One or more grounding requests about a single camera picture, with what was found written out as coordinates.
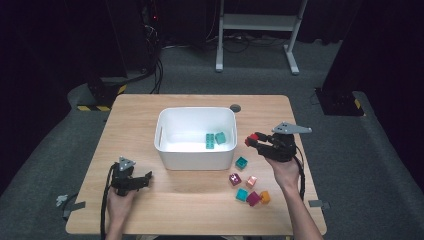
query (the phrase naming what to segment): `teal cube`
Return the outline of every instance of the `teal cube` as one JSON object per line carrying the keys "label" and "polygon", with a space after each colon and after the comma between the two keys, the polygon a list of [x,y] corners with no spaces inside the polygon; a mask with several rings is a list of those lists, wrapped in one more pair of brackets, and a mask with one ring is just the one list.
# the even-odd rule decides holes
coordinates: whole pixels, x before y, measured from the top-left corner
{"label": "teal cube", "polygon": [[239,157],[236,161],[236,167],[238,167],[240,170],[243,170],[247,166],[247,160],[243,157]]}
{"label": "teal cube", "polygon": [[237,195],[236,195],[236,199],[242,201],[242,202],[246,202],[247,196],[249,195],[249,192],[243,188],[239,188],[237,190]]}
{"label": "teal cube", "polygon": [[226,140],[225,140],[224,133],[220,132],[220,133],[215,134],[215,140],[216,140],[216,143],[218,143],[218,144],[225,143]]}

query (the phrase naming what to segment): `metal frame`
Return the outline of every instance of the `metal frame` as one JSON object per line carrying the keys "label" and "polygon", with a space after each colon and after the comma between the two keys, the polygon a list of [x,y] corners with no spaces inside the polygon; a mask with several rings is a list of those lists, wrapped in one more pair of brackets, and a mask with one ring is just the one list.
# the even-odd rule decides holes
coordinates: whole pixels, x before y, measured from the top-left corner
{"label": "metal frame", "polygon": [[302,23],[308,0],[302,0],[299,12],[296,16],[283,15],[247,15],[247,14],[225,14],[224,1],[221,0],[221,9],[219,14],[219,35],[218,47],[216,53],[216,71],[224,70],[224,52],[223,52],[223,34],[224,29],[245,29],[245,30],[265,30],[265,31],[291,31],[290,42],[284,45],[284,53],[290,65],[293,75],[299,74],[296,60],[293,55],[293,47]]}

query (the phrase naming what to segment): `white metal stand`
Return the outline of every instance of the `white metal stand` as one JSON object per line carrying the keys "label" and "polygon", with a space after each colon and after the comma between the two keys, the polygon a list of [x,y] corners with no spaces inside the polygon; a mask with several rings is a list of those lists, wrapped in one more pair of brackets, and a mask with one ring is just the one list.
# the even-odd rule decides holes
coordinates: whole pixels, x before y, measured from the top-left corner
{"label": "white metal stand", "polygon": [[290,65],[293,75],[299,74],[299,68],[293,56],[293,46],[296,42],[297,33],[299,32],[302,22],[303,13],[305,12],[308,0],[302,0],[299,12],[296,16],[284,15],[252,15],[252,14],[225,14],[224,1],[221,0],[221,9],[219,17],[219,36],[218,48],[216,53],[216,71],[224,70],[224,53],[223,53],[223,34],[224,29],[240,29],[240,30],[264,30],[264,31],[286,31],[292,32],[290,42],[284,45],[284,53]]}
{"label": "white metal stand", "polygon": [[[150,236],[150,235],[139,235],[136,237],[136,240],[154,240],[158,236]],[[221,236],[221,238],[225,240],[243,240],[243,236]]]}

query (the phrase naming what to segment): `wooden table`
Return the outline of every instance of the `wooden table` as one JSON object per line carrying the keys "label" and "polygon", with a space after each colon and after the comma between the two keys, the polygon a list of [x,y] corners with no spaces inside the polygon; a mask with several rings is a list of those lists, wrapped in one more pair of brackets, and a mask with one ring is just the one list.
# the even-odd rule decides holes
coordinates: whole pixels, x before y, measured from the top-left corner
{"label": "wooden table", "polygon": [[[241,106],[236,113],[238,144],[234,160],[240,156],[248,165],[240,171],[234,164],[224,171],[166,170],[154,147],[159,113],[169,107]],[[136,195],[126,234],[143,235],[217,235],[266,236],[292,235],[284,196],[273,172],[256,149],[244,140],[253,132],[272,134],[271,129],[286,121],[296,124],[289,99],[275,95],[129,95],[116,99],[93,160],[81,186],[76,203],[83,209],[72,212],[66,230],[71,234],[99,234],[100,209],[110,166],[124,156],[136,161],[133,177],[153,171],[149,188]],[[320,208],[310,208],[308,200],[317,200],[312,176],[299,134],[297,146],[305,156],[305,203],[322,234],[327,230]],[[271,202],[249,204],[235,198],[240,185],[233,187],[229,175],[238,173],[242,180],[258,178],[252,190],[267,190]]]}

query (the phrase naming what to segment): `black speaker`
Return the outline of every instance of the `black speaker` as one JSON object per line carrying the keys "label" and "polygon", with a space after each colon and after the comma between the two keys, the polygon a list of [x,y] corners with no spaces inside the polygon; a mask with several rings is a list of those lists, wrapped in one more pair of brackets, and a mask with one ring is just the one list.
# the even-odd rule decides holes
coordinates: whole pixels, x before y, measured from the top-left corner
{"label": "black speaker", "polygon": [[143,19],[148,4],[144,2],[66,0],[71,36],[89,67],[102,79],[129,78],[154,68]]}

